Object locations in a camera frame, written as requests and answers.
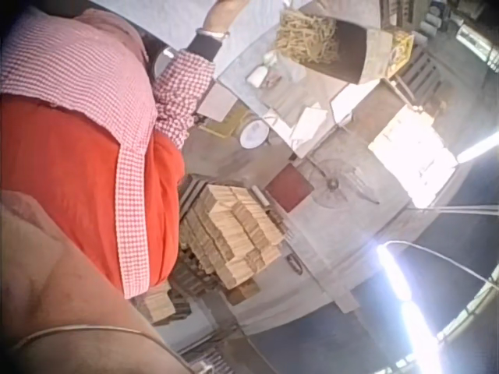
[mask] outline wall fan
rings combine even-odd
[[[309,181],[315,188],[312,198],[317,204],[330,209],[345,207],[354,199],[380,204],[374,190],[364,182],[360,169],[336,159],[318,163],[307,160],[312,165]]]

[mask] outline bright window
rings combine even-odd
[[[427,113],[405,106],[369,145],[418,208],[435,200],[457,165],[433,123]]]

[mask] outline cable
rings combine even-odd
[[[452,265],[457,266],[459,269],[464,270],[466,273],[471,274],[474,277],[480,279],[482,282],[490,284],[490,286],[492,286],[496,291],[499,291],[499,287],[494,282],[492,282],[492,281],[490,281],[490,280],[482,277],[478,273],[475,273],[473,270],[467,268],[464,265],[461,265],[460,263],[458,263],[457,261],[454,261],[453,259],[449,259],[448,257],[442,255],[439,252],[435,252],[432,249],[429,249],[429,248],[426,248],[426,247],[423,247],[421,245],[417,245],[417,244],[414,244],[414,243],[411,243],[411,242],[406,242],[404,240],[390,240],[390,241],[384,243],[384,246],[388,247],[390,244],[408,245],[410,247],[413,247],[413,248],[416,248],[416,249],[421,249],[424,252],[428,252],[428,253],[430,253],[432,255],[435,255],[436,257],[440,257],[441,259],[444,259],[448,263],[451,263]]]

